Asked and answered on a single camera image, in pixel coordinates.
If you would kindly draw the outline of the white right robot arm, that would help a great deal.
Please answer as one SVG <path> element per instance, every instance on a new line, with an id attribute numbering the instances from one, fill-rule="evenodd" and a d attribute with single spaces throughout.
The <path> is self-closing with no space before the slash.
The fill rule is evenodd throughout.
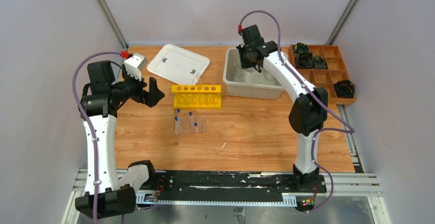
<path id="1" fill-rule="evenodd" d="M 317 147 L 315 133 L 327 119 L 328 93 L 316 88 L 288 62 L 274 41 L 266 42 L 257 25 L 238 26 L 242 44 L 237 46 L 242 69 L 267 71 L 288 93 L 293 102 L 288 116 L 289 124 L 296 133 L 297 156 L 293 165 L 291 182 L 296 190 L 306 192 L 319 176 L 315 163 Z"/>

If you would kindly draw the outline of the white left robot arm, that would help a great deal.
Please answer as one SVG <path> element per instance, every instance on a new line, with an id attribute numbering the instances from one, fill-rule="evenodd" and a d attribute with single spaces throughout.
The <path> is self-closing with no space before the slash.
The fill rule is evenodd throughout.
<path id="1" fill-rule="evenodd" d="M 165 95 L 151 77 L 142 77 L 144 61 L 131 57 L 121 65 L 123 80 L 116 82 L 111 61 L 87 66 L 90 82 L 77 98 L 87 138 L 88 170 L 85 195 L 75 200 L 76 209 L 99 219 L 125 215 L 136 209 L 136 193 L 142 187 L 153 189 L 157 176 L 149 160 L 131 163 L 119 178 L 115 163 L 114 136 L 117 112 L 128 100 L 152 108 Z"/>

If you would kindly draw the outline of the yellow test tube rack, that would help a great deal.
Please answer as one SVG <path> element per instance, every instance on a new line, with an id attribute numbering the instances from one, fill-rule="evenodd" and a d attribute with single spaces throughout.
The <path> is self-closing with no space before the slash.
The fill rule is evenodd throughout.
<path id="1" fill-rule="evenodd" d="M 175 109 L 221 109 L 221 85 L 173 85 Z"/>

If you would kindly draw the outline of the small clear glass beaker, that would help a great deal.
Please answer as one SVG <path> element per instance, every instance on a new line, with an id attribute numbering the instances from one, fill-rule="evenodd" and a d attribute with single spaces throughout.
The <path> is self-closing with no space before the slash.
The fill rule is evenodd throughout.
<path id="1" fill-rule="evenodd" d="M 274 78 L 274 76 L 273 76 L 270 72 L 264 70 L 264 72 L 263 72 L 263 76 L 264 76 L 264 78 L 265 78 L 268 82 L 270 82 L 270 83 L 275 82 L 275 78 Z"/>

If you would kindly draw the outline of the white plastic bin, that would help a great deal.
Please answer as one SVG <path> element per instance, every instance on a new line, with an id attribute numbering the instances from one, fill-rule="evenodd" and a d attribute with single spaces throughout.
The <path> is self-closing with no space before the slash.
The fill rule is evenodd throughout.
<path id="1" fill-rule="evenodd" d="M 275 82 L 268 82 L 262 73 L 256 71 L 248 72 L 245 70 L 244 78 L 235 79 L 233 75 L 234 65 L 240 65 L 239 53 L 236 48 L 229 48 L 226 52 L 223 82 L 227 86 L 230 96 L 240 96 L 260 99 L 278 99 L 284 88 L 275 79 Z"/>

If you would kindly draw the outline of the clear test tube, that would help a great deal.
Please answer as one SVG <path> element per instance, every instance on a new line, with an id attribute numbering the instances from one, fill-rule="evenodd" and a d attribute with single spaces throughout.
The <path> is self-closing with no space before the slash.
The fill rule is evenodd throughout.
<path id="1" fill-rule="evenodd" d="M 196 79 L 197 79 L 197 85 L 201 85 L 202 84 L 202 82 L 201 82 L 201 75 L 200 74 L 198 74 L 197 76 L 196 76 Z"/>

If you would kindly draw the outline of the clear acrylic tube rack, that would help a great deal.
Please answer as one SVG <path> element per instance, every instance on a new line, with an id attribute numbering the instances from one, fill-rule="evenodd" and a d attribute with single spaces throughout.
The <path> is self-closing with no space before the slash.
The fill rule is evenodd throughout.
<path id="1" fill-rule="evenodd" d="M 174 120 L 174 132 L 176 135 L 182 134 L 200 134 L 206 133 L 207 121 L 205 116 L 193 116 L 194 122 L 197 123 L 199 132 L 195 133 L 194 126 L 191 126 L 189 115 L 181 116 L 180 126 L 178 129 L 175 128 L 175 120 Z"/>

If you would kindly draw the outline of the white plastic bin lid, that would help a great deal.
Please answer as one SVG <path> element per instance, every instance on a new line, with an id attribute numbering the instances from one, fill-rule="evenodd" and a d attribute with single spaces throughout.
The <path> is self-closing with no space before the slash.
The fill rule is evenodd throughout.
<path id="1" fill-rule="evenodd" d="M 178 85 L 196 85 L 196 76 L 203 76 L 210 59 L 178 47 L 164 45 L 147 65 L 148 72 Z"/>

